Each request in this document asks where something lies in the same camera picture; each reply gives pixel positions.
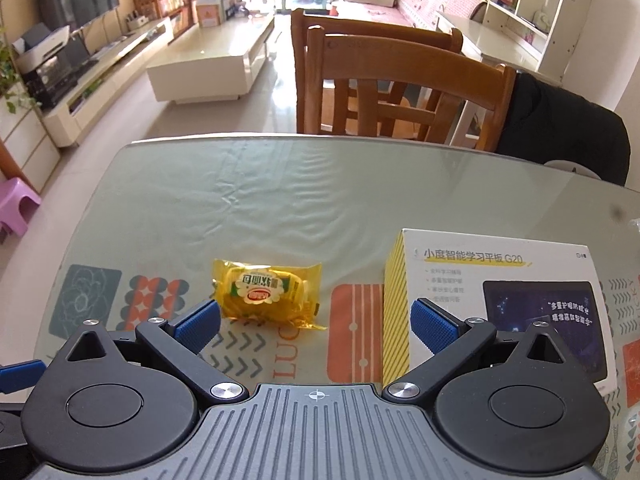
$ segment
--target triangular hole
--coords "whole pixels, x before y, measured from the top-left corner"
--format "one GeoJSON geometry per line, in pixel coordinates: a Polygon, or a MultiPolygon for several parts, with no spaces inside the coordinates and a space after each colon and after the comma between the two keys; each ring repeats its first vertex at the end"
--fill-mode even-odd
{"type": "Polygon", "coordinates": [[[74,346],[67,361],[85,361],[87,359],[99,359],[104,357],[107,353],[100,343],[100,339],[95,332],[86,332],[80,336],[80,339],[74,346]]]}
{"type": "Polygon", "coordinates": [[[558,349],[548,336],[539,334],[529,350],[529,359],[545,361],[547,363],[564,363],[564,359],[558,353],[558,349]]]}

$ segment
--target black jacket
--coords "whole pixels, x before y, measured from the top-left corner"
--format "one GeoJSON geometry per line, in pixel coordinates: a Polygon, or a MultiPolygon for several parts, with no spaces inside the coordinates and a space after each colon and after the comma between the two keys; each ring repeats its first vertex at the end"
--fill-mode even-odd
{"type": "Polygon", "coordinates": [[[570,160],[624,186],[631,147],[612,111],[518,73],[496,153],[539,164],[570,160]]]}

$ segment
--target yellow striped box side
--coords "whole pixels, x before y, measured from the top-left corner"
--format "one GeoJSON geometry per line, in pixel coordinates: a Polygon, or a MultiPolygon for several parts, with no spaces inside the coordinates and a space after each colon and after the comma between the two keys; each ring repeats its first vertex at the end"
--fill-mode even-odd
{"type": "Polygon", "coordinates": [[[409,321],[407,316],[404,233],[385,265],[385,297],[382,314],[382,384],[409,371],[409,321]]]}

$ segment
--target yellow underline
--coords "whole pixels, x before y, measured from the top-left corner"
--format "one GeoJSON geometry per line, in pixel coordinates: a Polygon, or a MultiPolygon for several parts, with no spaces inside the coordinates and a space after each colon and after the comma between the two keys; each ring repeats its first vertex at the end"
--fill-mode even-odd
{"type": "Polygon", "coordinates": [[[492,267],[529,267],[531,262],[496,262],[495,260],[490,262],[485,260],[447,260],[446,258],[435,258],[429,256],[424,259],[425,262],[430,264],[456,264],[456,265],[484,265],[492,267]]]}

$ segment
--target wooden chair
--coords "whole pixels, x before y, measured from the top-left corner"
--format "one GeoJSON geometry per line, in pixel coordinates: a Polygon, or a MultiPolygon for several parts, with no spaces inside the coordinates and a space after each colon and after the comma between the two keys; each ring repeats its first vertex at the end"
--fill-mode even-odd
{"type": "MultiPolygon", "coordinates": [[[[309,27],[319,25],[327,34],[356,34],[359,36],[375,36],[380,38],[395,38],[396,40],[413,41],[415,43],[431,45],[436,48],[459,53],[462,49],[462,33],[454,28],[451,34],[433,32],[421,28],[392,25],[389,23],[364,22],[362,20],[346,20],[331,16],[305,14],[303,9],[296,9],[291,13],[291,39],[293,43],[293,59],[296,69],[296,128],[302,132],[305,127],[305,47],[306,33],[309,27]]],[[[421,59],[415,59],[419,65],[421,59]]],[[[390,91],[379,92],[378,98],[392,104],[399,104],[406,90],[406,83],[393,82],[390,91]]],[[[349,110],[349,97],[356,97],[356,91],[349,88],[348,79],[335,80],[334,116],[332,133],[343,134],[346,131],[347,119],[357,119],[357,112],[349,110]]],[[[432,92],[427,109],[434,109],[439,98],[438,92],[432,92]]],[[[393,121],[383,121],[380,134],[390,137],[393,133],[393,121]]]]}
{"type": "Polygon", "coordinates": [[[378,121],[420,123],[417,140],[443,143],[462,100],[486,108],[476,150],[493,152],[507,115],[516,71],[496,68],[433,46],[372,36],[326,35],[322,27],[307,34],[305,81],[306,134],[321,133],[322,82],[355,79],[358,135],[375,137],[378,121]],[[378,80],[417,84],[439,91],[435,108],[401,107],[379,102],[378,80]]]}

